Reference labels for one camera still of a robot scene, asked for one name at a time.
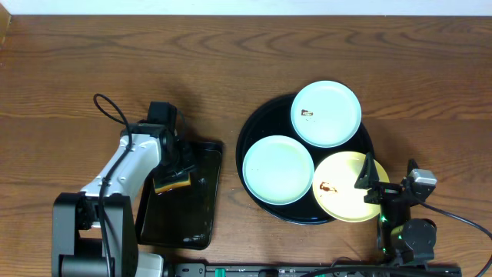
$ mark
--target wooden corner piece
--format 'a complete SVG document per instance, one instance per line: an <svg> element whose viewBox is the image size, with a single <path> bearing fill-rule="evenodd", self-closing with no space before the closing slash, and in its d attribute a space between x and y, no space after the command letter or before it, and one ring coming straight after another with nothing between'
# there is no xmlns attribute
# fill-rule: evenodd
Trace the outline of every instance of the wooden corner piece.
<svg viewBox="0 0 492 277"><path fill-rule="evenodd" d="M5 36L7 35L11 17L12 16L7 12L2 4L0 4L0 46L2 46L5 41Z"/></svg>

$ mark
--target round black tray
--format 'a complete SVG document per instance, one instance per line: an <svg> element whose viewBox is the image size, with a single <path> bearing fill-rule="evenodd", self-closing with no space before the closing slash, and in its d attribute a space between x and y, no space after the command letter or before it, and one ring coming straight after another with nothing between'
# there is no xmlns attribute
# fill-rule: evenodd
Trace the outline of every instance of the round black tray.
<svg viewBox="0 0 492 277"><path fill-rule="evenodd" d="M310 189L301 199L288 205L272 205L257 199L244 183L243 160L248 149L257 141L270 135L285 135L300 142L311 154L314 167L316 168L326 157L336 152L355 151L360 153L372 152L371 138L366 128L362 125L355 135L343 145L323 149L305 142L294 130L291 123L291 105L294 95L285 95L270 100L262 105L246 121L239 134L238 145L236 146L236 165L241 182L250 197L273 216L288 222L297 224L322 224L331 222L333 217L328 215L316 202L313 191Z"/></svg>

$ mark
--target sponge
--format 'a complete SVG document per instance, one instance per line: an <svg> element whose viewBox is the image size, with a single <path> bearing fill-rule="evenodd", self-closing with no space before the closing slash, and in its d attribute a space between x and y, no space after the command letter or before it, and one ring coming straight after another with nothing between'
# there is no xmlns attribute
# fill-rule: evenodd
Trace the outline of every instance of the sponge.
<svg viewBox="0 0 492 277"><path fill-rule="evenodd" d="M155 193L159 194L162 192L168 192L171 191L172 189L177 189L187 185L191 185L190 173L183 173L175 177L164 179L159 183L156 183L154 181L154 190Z"/></svg>

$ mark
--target yellow plate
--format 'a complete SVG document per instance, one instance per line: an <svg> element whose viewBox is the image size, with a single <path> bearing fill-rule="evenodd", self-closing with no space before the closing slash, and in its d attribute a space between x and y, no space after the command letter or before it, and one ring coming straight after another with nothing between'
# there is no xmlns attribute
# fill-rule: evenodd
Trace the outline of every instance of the yellow plate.
<svg viewBox="0 0 492 277"><path fill-rule="evenodd" d="M380 212L380 206L364 203L367 190L354 188L365 154L339 152L328 156L316 168L313 193L325 212L346 222L363 222ZM389 182L383 167L375 161L379 180Z"/></svg>

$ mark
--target round plate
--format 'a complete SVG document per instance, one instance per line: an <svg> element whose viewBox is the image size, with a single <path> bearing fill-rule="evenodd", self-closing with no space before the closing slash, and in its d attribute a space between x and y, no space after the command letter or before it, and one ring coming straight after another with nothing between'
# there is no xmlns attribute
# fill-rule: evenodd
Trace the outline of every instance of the round plate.
<svg viewBox="0 0 492 277"><path fill-rule="evenodd" d="M293 138L271 135L249 148L243 177L250 192L263 202L286 205L311 188L314 164L306 148Z"/></svg>
<svg viewBox="0 0 492 277"><path fill-rule="evenodd" d="M367 190L354 187L361 173L365 154L339 152L327 157L316 168L313 193L317 202L331 216L346 222L363 222L381 211L379 205L364 203ZM383 167L376 161L377 174L389 182Z"/></svg>
<svg viewBox="0 0 492 277"><path fill-rule="evenodd" d="M287 205L272 205L262 202L254 196L248 189L243 177L243 161L248 149L262 138L270 135L285 135L300 142L311 154L314 167L329 155L342 151L355 151L360 153L373 152L371 139L361 124L357 132L351 139L343 145L323 149L315 147L305 142L296 133L291 124L291 106L295 95L286 95L275 98L262 105L244 124L236 146L236 166L239 178L246 192L250 197L273 216L288 222L297 224L321 224L333 221L334 218L328 215L317 203L313 193L306 193L296 202Z"/></svg>
<svg viewBox="0 0 492 277"><path fill-rule="evenodd" d="M345 85L314 82L295 97L291 121L296 133L317 147L335 147L348 141L361 124L361 104Z"/></svg>

